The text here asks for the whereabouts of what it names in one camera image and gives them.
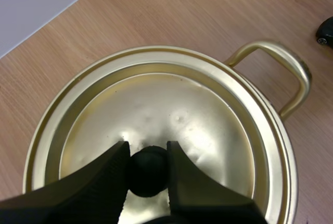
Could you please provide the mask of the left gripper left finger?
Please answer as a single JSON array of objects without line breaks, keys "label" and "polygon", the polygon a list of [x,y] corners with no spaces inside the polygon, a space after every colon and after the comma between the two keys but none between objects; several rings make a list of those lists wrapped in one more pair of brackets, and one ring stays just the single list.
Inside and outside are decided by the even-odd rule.
[{"label": "left gripper left finger", "polygon": [[118,223],[129,158],[120,141],[63,179],[1,201],[1,223]]}]

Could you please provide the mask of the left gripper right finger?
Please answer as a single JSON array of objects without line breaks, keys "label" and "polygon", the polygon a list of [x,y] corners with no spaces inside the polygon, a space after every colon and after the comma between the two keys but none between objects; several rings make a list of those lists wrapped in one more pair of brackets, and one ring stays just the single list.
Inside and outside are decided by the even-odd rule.
[{"label": "left gripper right finger", "polygon": [[202,172],[176,141],[169,141],[170,214],[150,223],[264,223],[253,199],[216,182]]}]

